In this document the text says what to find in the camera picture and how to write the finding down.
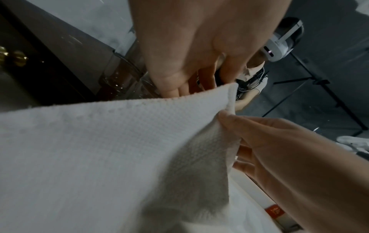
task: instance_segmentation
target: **human hand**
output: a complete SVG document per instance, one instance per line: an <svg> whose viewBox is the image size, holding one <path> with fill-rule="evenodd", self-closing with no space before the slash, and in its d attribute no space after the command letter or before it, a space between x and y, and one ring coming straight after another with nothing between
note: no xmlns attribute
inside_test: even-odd
<svg viewBox="0 0 369 233"><path fill-rule="evenodd" d="M220 71L233 82L261 48L291 0L130 0L137 38L150 77L163 97L189 94L188 80L198 72L205 90L216 87Z"/></svg>
<svg viewBox="0 0 369 233"><path fill-rule="evenodd" d="M309 232L369 232L369 162L282 119L218 119L242 138L234 168Z"/></svg>

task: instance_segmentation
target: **black tripod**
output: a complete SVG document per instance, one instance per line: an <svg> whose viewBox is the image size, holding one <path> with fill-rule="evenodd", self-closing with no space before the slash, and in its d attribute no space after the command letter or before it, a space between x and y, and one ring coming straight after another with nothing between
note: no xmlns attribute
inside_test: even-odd
<svg viewBox="0 0 369 233"><path fill-rule="evenodd" d="M311 77L307 78L298 78L298 79L291 79L286 80L282 82L275 82L273 84L283 84L283 83L293 83L293 82L300 82L304 81L300 86L298 86L295 90L293 90L289 95L287 95L285 98L283 98L279 103L277 103L274 107L272 107L267 113L263 115L263 117L267 116L271 111L273 111L275 108L277 108L280 104L282 104L285 100L290 98L297 90L299 90L301 87L303 87L309 80L313 80L314 85L320 85L337 103L336 107L341 107L350 117L352 120L354 120L361 128L361 130L355 132L352 136L356 137L363 133L363 131L368 130L368 127L343 103L343 101L336 96L336 94L327 86L327 84L330 84L330 82L326 79L319 78L314 72L312 72L306 64L301 61L300 58L298 58L295 54L291 53L292 57L306 70Z"/></svg>

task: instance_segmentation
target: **gold knob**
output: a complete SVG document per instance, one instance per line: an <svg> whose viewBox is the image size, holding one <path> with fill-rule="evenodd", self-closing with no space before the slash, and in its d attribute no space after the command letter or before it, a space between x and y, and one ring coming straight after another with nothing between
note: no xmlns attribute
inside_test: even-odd
<svg viewBox="0 0 369 233"><path fill-rule="evenodd" d="M8 56L8 51L6 48L0 46L0 65L2 65L5 62L5 59Z"/></svg>
<svg viewBox="0 0 369 233"><path fill-rule="evenodd" d="M23 67L28 61L28 57L22 51L15 51L12 53L13 62L16 66Z"/></svg>

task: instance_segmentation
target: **person wearing headset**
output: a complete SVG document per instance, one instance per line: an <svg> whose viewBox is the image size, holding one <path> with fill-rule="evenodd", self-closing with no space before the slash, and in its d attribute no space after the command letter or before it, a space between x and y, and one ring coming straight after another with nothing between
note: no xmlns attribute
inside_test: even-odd
<svg viewBox="0 0 369 233"><path fill-rule="evenodd" d="M252 56L236 80L239 84L236 111L243 110L266 87L268 77L265 75L265 62L275 62L286 57L300 42L303 34L304 26L300 19L287 17L281 20L271 38ZM219 71L225 59L226 55L222 54L217 62L217 85L222 84Z"/></svg>

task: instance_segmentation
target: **white shoe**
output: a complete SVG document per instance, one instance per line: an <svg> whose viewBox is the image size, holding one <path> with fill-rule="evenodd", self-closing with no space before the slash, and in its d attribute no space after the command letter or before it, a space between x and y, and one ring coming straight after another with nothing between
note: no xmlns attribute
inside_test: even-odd
<svg viewBox="0 0 369 233"><path fill-rule="evenodd" d="M369 150L369 139L367 138L340 136L337 138L337 142L345 145L351 145L355 148Z"/></svg>

